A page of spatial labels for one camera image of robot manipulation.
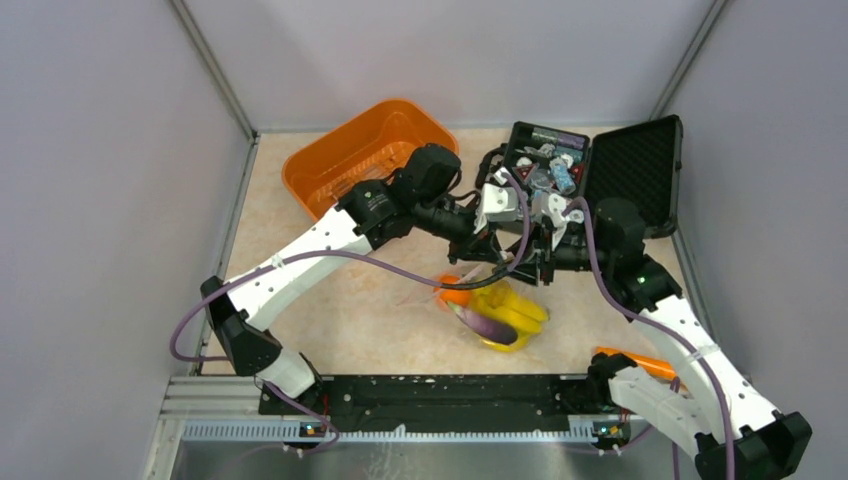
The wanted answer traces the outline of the purple eggplant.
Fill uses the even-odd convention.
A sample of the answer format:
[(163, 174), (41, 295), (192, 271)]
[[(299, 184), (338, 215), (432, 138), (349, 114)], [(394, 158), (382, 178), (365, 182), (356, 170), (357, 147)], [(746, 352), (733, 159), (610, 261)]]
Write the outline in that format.
[(496, 346), (509, 346), (518, 340), (517, 331), (510, 325), (452, 302), (448, 302), (447, 306), (461, 323), (483, 341)]

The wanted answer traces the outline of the clear zip top bag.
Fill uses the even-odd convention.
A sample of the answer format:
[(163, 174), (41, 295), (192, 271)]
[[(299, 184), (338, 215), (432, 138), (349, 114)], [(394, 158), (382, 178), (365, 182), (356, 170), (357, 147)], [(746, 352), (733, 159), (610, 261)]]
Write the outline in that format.
[(486, 347), (515, 352), (542, 333), (550, 320), (547, 307), (507, 279), (468, 291), (417, 284), (394, 306), (455, 324)]

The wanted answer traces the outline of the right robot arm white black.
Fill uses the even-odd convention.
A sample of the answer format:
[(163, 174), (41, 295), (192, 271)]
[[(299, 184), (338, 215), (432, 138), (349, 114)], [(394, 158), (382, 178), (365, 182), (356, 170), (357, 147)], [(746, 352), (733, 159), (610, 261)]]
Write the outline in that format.
[[(645, 251), (639, 209), (608, 198), (591, 209), (581, 197), (549, 195), (535, 214), (523, 200), (499, 200), (486, 219), (518, 222), (515, 255), (562, 270), (588, 270), (604, 299), (655, 346), (684, 392), (675, 393), (624, 354), (592, 362), (589, 404), (643, 417), (693, 460), (702, 479), (784, 479), (812, 437), (799, 412), (784, 413), (737, 370), (701, 325), (681, 287)], [(533, 250), (532, 255), (526, 249)]]

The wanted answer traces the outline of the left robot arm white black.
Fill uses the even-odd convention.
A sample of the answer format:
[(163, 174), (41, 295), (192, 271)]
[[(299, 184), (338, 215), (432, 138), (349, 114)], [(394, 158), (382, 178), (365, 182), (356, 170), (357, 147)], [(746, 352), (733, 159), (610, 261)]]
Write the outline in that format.
[(317, 372), (271, 334), (271, 325), (349, 260), (442, 288), (440, 282), (372, 256), (414, 229), (447, 241), (452, 263), (496, 265), (490, 277), (459, 284), (459, 291), (488, 286), (512, 272), (526, 245), (509, 255), (493, 229), (504, 214), (506, 222), (521, 222), (522, 235), (529, 235), (529, 207), (520, 180), (506, 168), (486, 174), (471, 193), (474, 202), (460, 206), (450, 193), (460, 178), (461, 161), (451, 150), (438, 144), (419, 147), (387, 176), (355, 183), (312, 227), (253, 270), (227, 282), (209, 278), (202, 286), (201, 305), (235, 373), (275, 387), (297, 413), (314, 410), (321, 397)]

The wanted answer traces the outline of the yellow banana bunch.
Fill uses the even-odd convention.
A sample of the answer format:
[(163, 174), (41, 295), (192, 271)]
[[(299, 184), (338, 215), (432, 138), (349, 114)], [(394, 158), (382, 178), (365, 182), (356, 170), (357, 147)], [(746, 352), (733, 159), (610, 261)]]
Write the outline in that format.
[(524, 348), (532, 337), (542, 332), (550, 319), (545, 307), (517, 292), (505, 280), (473, 290), (466, 308), (510, 325), (517, 331), (518, 340), (509, 346), (496, 346), (480, 339), (488, 347), (500, 352), (515, 352)]

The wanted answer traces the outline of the orange plastic basket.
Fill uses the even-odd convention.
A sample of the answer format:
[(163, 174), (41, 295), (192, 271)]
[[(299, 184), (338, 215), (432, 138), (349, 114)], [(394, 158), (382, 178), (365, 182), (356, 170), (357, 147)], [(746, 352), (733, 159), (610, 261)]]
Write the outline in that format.
[(355, 183), (388, 176), (430, 143), (459, 151), (454, 135), (419, 105), (390, 98), (290, 155), (281, 180), (317, 220)]

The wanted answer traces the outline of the orange fruit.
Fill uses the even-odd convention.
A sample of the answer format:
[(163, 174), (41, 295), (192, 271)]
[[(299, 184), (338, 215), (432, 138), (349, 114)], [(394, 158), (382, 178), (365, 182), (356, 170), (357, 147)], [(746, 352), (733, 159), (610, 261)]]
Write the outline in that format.
[[(443, 274), (438, 278), (440, 283), (450, 285), (458, 283), (459, 280), (458, 276), (452, 274)], [(466, 290), (435, 288), (433, 293), (437, 306), (444, 311), (456, 308), (464, 309), (469, 305), (472, 298), (471, 292)]]

